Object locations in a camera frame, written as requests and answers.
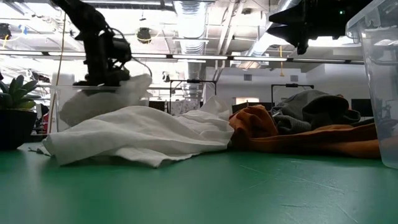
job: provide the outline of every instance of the window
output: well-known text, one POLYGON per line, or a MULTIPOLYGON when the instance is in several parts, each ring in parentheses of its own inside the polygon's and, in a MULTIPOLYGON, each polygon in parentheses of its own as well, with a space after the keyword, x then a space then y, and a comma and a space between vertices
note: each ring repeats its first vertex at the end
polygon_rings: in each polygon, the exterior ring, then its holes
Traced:
POLYGON ((235 104, 241 104, 241 103, 258 103, 260 102, 260 98, 255 98, 255 97, 236 97, 235 99, 235 104))

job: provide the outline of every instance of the orange cloth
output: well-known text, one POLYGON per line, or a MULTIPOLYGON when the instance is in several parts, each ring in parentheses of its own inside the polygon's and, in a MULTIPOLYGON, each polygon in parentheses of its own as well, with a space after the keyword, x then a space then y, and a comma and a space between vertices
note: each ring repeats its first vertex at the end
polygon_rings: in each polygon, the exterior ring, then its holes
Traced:
POLYGON ((229 118, 235 129, 233 147, 261 152, 342 154, 380 158, 376 127, 330 125, 300 134, 279 135, 271 115, 261 105, 238 111, 229 118))

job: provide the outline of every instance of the white cloth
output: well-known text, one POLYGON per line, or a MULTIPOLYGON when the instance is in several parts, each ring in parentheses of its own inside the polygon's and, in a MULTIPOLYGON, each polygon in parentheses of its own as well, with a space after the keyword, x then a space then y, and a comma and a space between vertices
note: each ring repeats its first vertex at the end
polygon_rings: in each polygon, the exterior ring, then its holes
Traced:
POLYGON ((43 144, 61 165, 92 156, 120 156, 158 167, 166 159, 226 149, 234 131, 228 118, 228 105, 216 96, 200 110, 180 116, 130 106, 50 134, 43 144))

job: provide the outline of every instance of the table surface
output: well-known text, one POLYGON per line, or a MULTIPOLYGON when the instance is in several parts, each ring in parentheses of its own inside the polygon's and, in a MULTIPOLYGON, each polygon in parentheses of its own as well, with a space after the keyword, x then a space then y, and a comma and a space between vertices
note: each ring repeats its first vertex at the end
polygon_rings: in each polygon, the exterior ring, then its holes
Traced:
POLYGON ((153 169, 120 160, 59 167, 0 152, 0 222, 396 223, 398 170, 342 157, 222 152, 153 169))

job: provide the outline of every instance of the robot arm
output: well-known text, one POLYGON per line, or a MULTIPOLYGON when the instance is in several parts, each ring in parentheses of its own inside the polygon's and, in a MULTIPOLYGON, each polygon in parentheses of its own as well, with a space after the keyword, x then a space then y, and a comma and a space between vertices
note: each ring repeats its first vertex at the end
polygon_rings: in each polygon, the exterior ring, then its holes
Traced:
POLYGON ((345 25, 372 0, 302 0, 298 5, 275 13, 271 22, 281 24, 267 30, 297 48, 299 55, 308 48, 309 39, 345 35, 345 25))
POLYGON ((115 33, 105 21, 104 16, 93 6, 80 0, 52 0, 69 16, 71 22, 80 30, 76 40, 82 40, 86 52, 85 64, 88 67, 86 81, 75 85, 119 86, 126 79, 121 67, 132 59, 130 44, 125 38, 115 38, 115 33))

